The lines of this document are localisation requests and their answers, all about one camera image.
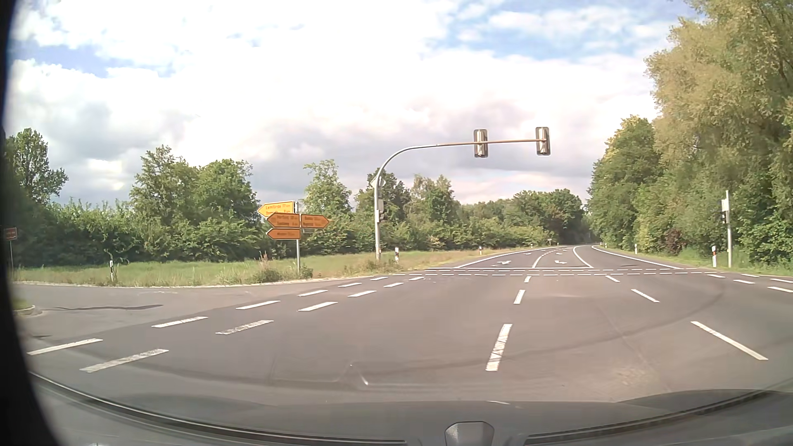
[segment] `road sign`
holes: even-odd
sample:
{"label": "road sign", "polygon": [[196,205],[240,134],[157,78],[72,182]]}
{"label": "road sign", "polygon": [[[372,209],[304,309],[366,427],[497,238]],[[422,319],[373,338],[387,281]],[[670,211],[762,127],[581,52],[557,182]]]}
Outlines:
{"label": "road sign", "polygon": [[273,212],[267,222],[274,228],[300,228],[300,214]]}
{"label": "road sign", "polygon": [[6,228],[4,231],[4,235],[6,236],[6,241],[12,241],[17,239],[17,229],[16,228]]}
{"label": "road sign", "polygon": [[301,225],[304,228],[325,229],[328,223],[329,221],[324,215],[311,215],[310,213],[301,214]]}
{"label": "road sign", "polygon": [[269,217],[273,213],[295,213],[295,202],[264,203],[259,207],[259,213]]}
{"label": "road sign", "polygon": [[273,240],[300,240],[300,229],[272,228],[267,231],[267,236]]}

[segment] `orange direction sign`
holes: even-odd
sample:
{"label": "orange direction sign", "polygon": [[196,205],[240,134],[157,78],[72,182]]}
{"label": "orange direction sign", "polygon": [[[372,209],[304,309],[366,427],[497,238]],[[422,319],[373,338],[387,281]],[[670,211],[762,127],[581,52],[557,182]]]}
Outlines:
{"label": "orange direction sign", "polygon": [[267,222],[274,228],[300,228],[300,214],[273,212]]}
{"label": "orange direction sign", "polygon": [[328,219],[324,215],[302,213],[300,219],[304,228],[325,229],[325,226],[328,225]]}
{"label": "orange direction sign", "polygon": [[273,240],[300,240],[300,229],[272,228],[267,231],[267,236]]}

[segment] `blue sky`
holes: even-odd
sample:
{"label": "blue sky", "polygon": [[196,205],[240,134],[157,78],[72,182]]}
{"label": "blue sky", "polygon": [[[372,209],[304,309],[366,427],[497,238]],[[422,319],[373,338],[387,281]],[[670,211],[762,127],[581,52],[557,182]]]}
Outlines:
{"label": "blue sky", "polygon": [[140,155],[169,144],[193,163],[249,160],[260,198],[280,199],[301,193],[301,166],[318,157],[357,189],[401,145],[551,123],[551,161],[433,152],[393,169],[408,183],[444,174],[464,202],[556,186],[584,198],[619,118],[653,113],[643,58],[693,15],[668,0],[298,3],[23,8],[7,132],[48,138],[66,197],[124,198]]}

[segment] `signpost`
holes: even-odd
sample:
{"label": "signpost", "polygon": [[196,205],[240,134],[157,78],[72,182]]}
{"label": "signpost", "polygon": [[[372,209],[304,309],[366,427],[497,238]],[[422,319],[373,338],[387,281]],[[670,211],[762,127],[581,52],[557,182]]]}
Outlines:
{"label": "signpost", "polygon": [[13,272],[13,249],[11,248],[11,241],[17,239],[17,228],[6,228],[6,230],[3,231],[3,235],[8,242],[8,251],[11,255],[11,271]]}

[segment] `cloud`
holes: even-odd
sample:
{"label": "cloud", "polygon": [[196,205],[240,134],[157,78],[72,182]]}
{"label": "cloud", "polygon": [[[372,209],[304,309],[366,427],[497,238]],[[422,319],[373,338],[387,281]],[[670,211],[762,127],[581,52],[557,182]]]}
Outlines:
{"label": "cloud", "polygon": [[[550,157],[536,156],[532,144],[492,146],[486,160],[475,160],[471,147],[444,148],[403,154],[389,170],[406,183],[415,173],[444,174],[464,202],[566,185],[585,198],[592,163],[620,119],[655,115],[642,58],[608,46],[590,57],[539,60],[497,55],[499,42],[484,49],[442,44],[462,19],[513,28],[536,20],[494,13],[498,4],[23,6],[13,28],[17,39],[91,47],[127,66],[99,76],[15,60],[6,132],[42,132],[52,165],[71,177],[64,196],[123,198],[143,152],[168,144],[191,163],[252,162],[259,198],[280,200],[301,193],[305,163],[336,159],[357,190],[398,148],[468,140],[478,128],[487,128],[491,139],[533,136],[535,126],[545,125]],[[602,25],[603,15],[591,10],[571,14],[569,28]],[[630,11],[624,14],[619,20],[629,23]],[[562,20],[542,17],[541,24]],[[636,33],[644,39],[665,36],[663,27],[643,26]]]}

